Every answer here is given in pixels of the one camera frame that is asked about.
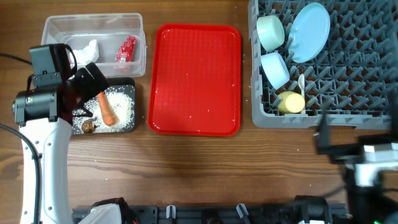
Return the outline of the white napkin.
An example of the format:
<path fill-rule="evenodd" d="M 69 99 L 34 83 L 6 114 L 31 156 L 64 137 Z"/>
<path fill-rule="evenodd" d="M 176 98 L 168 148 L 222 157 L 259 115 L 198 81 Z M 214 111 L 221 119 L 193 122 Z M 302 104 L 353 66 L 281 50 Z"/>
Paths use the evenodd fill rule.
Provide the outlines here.
<path fill-rule="evenodd" d="M 86 65 L 99 59 L 98 41 L 93 39 L 81 50 L 73 50 L 70 56 L 75 56 L 78 65 Z"/>

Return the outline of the orange carrot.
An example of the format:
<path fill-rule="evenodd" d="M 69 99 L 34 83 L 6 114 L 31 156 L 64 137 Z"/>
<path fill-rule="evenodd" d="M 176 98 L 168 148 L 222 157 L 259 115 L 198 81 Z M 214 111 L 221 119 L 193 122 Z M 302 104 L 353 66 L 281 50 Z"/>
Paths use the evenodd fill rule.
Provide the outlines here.
<path fill-rule="evenodd" d="M 97 98 L 104 124 L 107 126 L 114 126 L 116 124 L 116 117 L 108 104 L 104 92 L 101 91 L 97 95 Z"/>

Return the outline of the brown food ball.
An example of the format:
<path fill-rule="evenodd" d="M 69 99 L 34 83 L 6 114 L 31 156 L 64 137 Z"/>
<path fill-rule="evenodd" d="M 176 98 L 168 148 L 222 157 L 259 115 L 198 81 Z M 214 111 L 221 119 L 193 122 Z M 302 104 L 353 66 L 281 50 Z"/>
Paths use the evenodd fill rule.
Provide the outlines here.
<path fill-rule="evenodd" d="M 86 120 L 83 122 L 83 124 L 81 125 L 81 130 L 85 133 L 93 133 L 96 129 L 96 125 L 93 124 L 90 120 Z"/>

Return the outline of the red snack wrapper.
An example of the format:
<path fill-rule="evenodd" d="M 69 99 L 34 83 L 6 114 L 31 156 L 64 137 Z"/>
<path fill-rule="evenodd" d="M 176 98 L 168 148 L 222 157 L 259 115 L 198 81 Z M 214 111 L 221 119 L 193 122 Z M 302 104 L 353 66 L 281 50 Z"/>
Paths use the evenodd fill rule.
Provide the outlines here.
<path fill-rule="evenodd" d="M 116 70 L 129 71 L 128 63 L 132 61 L 137 39 L 130 35 L 120 46 L 116 54 Z"/>

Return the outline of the yellow plastic cup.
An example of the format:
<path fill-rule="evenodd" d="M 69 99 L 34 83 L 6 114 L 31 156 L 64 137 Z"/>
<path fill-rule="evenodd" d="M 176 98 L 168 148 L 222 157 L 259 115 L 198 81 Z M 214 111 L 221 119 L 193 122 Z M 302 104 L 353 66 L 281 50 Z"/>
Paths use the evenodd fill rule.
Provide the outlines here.
<path fill-rule="evenodd" d="M 300 113 L 305 108 L 305 99 L 301 94 L 293 91 L 283 91 L 278 97 L 281 102 L 277 109 L 281 113 Z"/>

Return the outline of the white plastic spoon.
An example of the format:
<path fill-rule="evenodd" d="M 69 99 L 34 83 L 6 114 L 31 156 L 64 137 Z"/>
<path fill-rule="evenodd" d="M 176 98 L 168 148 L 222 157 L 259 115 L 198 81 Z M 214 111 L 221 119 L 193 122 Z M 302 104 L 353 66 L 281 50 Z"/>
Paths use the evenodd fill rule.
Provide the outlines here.
<path fill-rule="evenodd" d="M 305 75 L 302 73 L 298 78 L 298 85 L 301 91 L 301 96 L 305 100 Z"/>

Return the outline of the light blue bowl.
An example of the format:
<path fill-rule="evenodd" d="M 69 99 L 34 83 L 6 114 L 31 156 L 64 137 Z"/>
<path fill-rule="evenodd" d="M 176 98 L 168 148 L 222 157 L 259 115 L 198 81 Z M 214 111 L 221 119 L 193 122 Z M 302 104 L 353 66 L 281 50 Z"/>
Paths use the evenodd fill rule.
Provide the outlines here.
<path fill-rule="evenodd" d="M 261 55 L 261 65 L 269 83 L 275 90 L 283 87 L 290 80 L 287 66 L 278 52 Z"/>

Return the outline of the light blue plate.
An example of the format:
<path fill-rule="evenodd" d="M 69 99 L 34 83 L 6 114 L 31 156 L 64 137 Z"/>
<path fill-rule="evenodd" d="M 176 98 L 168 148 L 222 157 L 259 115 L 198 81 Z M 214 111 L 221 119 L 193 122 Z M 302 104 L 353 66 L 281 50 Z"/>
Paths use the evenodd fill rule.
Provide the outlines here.
<path fill-rule="evenodd" d="M 288 47 L 292 60 L 304 63 L 314 59 L 324 48 L 330 33 L 330 16 L 324 6 L 313 2 L 305 6 L 295 18 L 289 33 Z"/>

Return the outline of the green bowl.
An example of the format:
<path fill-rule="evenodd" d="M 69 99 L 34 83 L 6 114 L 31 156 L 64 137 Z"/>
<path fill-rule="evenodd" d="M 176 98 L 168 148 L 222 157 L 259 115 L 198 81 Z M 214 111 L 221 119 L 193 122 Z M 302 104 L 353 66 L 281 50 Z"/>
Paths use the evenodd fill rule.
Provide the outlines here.
<path fill-rule="evenodd" d="M 256 25 L 257 34 L 264 50 L 273 51 L 284 43 L 284 27 L 277 16 L 259 17 Z"/>

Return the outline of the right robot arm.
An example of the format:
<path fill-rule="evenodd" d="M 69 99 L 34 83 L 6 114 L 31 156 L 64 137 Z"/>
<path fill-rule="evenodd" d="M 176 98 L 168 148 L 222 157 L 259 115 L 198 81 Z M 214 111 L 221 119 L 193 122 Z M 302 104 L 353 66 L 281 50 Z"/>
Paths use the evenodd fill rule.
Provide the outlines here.
<path fill-rule="evenodd" d="M 383 173 L 397 168 L 397 115 L 391 116 L 388 133 L 360 136 L 356 143 L 332 145 L 329 141 L 328 115 L 323 113 L 314 134 L 319 155 L 326 155 L 332 164 L 343 168 L 342 189 L 348 199 L 347 218 L 333 217 L 326 198 L 296 196 L 291 203 L 298 211 L 300 223 L 397 223 L 397 201 L 387 197 Z"/>

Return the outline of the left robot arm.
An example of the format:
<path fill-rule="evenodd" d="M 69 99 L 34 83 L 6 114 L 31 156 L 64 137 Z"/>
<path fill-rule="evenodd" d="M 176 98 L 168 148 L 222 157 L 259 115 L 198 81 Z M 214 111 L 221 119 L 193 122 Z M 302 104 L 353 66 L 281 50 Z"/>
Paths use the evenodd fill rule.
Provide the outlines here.
<path fill-rule="evenodd" d="M 33 73 L 12 104 L 23 147 L 21 223 L 71 223 L 67 154 L 73 111 L 109 86 L 94 64 L 78 68 L 67 44 L 30 49 Z"/>

